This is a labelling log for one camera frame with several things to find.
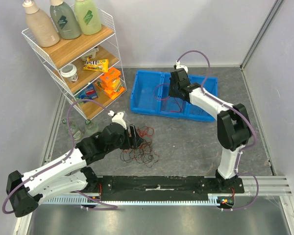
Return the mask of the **left glass bottle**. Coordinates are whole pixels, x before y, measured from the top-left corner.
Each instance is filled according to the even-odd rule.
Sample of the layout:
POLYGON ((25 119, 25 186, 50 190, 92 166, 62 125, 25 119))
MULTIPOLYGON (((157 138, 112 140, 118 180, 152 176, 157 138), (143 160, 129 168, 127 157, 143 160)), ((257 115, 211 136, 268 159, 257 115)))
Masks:
POLYGON ((80 127, 74 121, 70 121, 68 123, 67 119, 64 118, 61 120, 61 123, 67 133, 69 133, 69 129, 71 130, 71 133, 72 133, 75 141, 78 141, 83 137, 83 131, 80 129, 80 127))

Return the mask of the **dark green pump bottle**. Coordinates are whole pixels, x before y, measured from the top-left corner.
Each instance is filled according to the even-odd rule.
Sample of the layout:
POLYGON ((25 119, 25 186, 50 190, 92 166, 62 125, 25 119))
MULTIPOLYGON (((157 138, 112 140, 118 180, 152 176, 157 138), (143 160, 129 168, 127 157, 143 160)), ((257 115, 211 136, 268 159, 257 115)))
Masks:
POLYGON ((63 0, 50 0, 50 15, 65 40, 72 40, 81 35, 79 24, 71 7, 63 0))

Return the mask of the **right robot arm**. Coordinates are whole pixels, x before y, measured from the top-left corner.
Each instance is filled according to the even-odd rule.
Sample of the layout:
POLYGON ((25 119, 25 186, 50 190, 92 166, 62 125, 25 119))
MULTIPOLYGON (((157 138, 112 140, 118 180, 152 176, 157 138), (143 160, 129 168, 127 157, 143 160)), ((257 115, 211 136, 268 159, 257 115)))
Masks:
POLYGON ((248 114, 244 105, 225 102, 202 85, 191 83, 185 68, 178 66, 171 72, 169 96, 203 109, 217 121, 217 137, 222 154, 214 185, 217 191, 224 193, 237 181, 238 160, 252 135, 248 114))

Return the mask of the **blue three-compartment bin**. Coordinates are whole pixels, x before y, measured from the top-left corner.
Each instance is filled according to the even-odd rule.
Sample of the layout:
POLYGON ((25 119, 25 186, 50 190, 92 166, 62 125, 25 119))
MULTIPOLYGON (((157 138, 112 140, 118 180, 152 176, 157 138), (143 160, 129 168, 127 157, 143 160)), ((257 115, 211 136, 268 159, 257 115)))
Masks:
POLYGON ((203 109, 180 98, 169 97, 169 72, 138 70, 130 98, 133 113, 213 122, 203 109))

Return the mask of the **white tub container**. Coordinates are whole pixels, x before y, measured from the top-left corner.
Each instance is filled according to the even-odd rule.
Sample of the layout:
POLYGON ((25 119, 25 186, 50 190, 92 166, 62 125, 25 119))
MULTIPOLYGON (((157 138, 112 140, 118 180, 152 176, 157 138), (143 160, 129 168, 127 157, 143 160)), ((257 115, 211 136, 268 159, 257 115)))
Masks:
POLYGON ((80 59, 85 62, 88 58, 94 59, 96 56, 96 53, 99 51, 98 47, 94 47, 91 50, 89 50, 87 53, 80 56, 80 59))

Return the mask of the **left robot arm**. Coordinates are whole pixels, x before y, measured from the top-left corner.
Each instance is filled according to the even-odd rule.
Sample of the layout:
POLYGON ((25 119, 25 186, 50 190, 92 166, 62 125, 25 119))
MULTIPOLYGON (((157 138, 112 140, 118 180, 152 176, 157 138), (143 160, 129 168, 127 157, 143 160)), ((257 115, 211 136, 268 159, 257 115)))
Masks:
POLYGON ((71 191, 94 192, 98 181, 89 165, 116 149, 137 149, 143 142, 134 125, 125 128, 112 122, 38 169, 23 174, 15 170, 7 178, 2 212, 23 217, 54 196, 71 191))

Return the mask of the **white paper cup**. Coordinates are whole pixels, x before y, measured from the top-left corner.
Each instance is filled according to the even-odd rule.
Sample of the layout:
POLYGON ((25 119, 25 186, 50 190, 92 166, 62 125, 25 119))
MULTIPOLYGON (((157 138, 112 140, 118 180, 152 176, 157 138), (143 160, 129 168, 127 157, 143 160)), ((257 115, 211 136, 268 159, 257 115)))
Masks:
POLYGON ((77 68, 74 64, 68 64, 64 66, 60 70, 60 74, 71 83, 75 83, 76 81, 78 81, 77 68))

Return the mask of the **aluminium corner profile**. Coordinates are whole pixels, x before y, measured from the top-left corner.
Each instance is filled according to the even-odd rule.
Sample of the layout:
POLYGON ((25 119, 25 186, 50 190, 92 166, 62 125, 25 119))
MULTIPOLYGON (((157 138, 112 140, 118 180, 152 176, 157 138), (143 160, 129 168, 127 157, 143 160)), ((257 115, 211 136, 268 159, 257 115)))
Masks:
POLYGON ((265 36, 267 30, 269 29, 270 25, 272 24, 275 16, 279 12, 281 6, 283 5, 284 0, 275 0, 269 13, 267 14, 262 26, 260 27, 255 39, 253 40, 249 50, 247 51, 242 63, 240 64, 240 69, 243 71, 249 61, 251 60, 253 54, 255 53, 256 49, 258 48, 259 44, 261 43, 263 37, 265 36))

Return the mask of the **right glass bottle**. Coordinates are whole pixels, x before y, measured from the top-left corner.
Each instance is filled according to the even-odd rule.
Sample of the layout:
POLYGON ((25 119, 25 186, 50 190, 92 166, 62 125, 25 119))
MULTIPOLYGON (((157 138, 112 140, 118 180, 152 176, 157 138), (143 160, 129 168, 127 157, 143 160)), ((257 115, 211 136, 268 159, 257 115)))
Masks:
POLYGON ((85 120, 85 133, 89 136, 93 135, 94 133, 98 132, 99 127, 96 123, 92 122, 91 120, 85 120))

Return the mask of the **orange snack boxes stack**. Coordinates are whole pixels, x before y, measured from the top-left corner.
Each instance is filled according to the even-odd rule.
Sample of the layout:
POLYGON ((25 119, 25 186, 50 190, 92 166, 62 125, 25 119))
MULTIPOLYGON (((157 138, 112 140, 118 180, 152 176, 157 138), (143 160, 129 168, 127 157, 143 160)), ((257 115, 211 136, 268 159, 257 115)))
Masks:
POLYGON ((121 81, 121 71, 114 67, 111 67, 108 72, 100 76, 96 80, 95 85, 112 100, 115 100, 125 91, 121 81))

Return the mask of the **glass bottle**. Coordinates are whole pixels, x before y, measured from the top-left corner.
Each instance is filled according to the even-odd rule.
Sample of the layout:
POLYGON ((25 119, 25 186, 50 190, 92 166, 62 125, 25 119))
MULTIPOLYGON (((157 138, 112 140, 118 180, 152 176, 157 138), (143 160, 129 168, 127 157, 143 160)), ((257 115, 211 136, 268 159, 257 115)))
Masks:
POLYGON ((91 120, 85 120, 85 133, 89 136, 93 135, 94 133, 98 132, 99 127, 96 123, 92 122, 91 120))
POLYGON ((69 133, 69 129, 71 130, 71 133, 72 133, 75 141, 78 141, 83 137, 83 131, 80 129, 80 127, 74 121, 70 121, 68 123, 67 119, 64 118, 61 120, 61 123, 67 133, 69 133))

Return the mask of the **yellow candy bag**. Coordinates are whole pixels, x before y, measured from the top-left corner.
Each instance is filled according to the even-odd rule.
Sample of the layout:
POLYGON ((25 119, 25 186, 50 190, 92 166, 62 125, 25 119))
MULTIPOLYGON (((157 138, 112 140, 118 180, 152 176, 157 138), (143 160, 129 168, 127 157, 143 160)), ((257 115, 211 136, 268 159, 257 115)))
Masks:
POLYGON ((86 70, 86 71, 108 72, 108 68, 109 68, 108 59, 91 60, 90 57, 86 59, 85 64, 83 66, 83 70, 86 70))

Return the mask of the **beige pump bottle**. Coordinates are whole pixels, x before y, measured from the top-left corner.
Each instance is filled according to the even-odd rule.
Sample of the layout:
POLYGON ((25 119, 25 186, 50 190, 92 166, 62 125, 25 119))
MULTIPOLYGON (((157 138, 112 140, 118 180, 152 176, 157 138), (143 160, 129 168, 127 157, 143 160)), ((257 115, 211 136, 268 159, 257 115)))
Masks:
POLYGON ((58 32, 50 17, 37 6, 35 1, 24 0, 23 8, 28 28, 31 30, 39 46, 51 47, 60 41, 58 32))

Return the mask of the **blue snack packet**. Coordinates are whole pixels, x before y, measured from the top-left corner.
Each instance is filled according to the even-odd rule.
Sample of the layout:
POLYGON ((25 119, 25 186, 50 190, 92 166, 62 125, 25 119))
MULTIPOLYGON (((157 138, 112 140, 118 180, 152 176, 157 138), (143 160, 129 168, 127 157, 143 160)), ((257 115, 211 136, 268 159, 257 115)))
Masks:
POLYGON ((76 95, 75 98, 78 102, 78 104, 84 104, 87 103, 86 101, 80 101, 82 99, 91 99, 95 100, 98 98, 97 92, 95 90, 95 86, 92 84, 88 85, 86 88, 84 88, 82 91, 79 91, 76 95))

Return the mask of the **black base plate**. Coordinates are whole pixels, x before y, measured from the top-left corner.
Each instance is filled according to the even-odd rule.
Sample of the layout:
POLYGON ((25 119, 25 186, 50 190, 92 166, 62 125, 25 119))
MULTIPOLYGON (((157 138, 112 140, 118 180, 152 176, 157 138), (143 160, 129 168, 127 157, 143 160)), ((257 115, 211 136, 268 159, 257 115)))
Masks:
POLYGON ((204 176, 98 176, 85 190, 103 201, 206 201, 209 194, 244 193, 241 178, 221 180, 204 176))

